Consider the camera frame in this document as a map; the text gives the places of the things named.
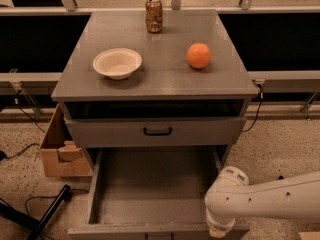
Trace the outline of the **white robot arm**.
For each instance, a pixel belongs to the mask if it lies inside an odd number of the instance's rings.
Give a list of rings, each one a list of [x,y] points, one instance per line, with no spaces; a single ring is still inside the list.
[[[237,218],[261,217],[318,221],[320,172],[250,185],[237,167],[224,167],[205,195],[210,235],[224,237]]]

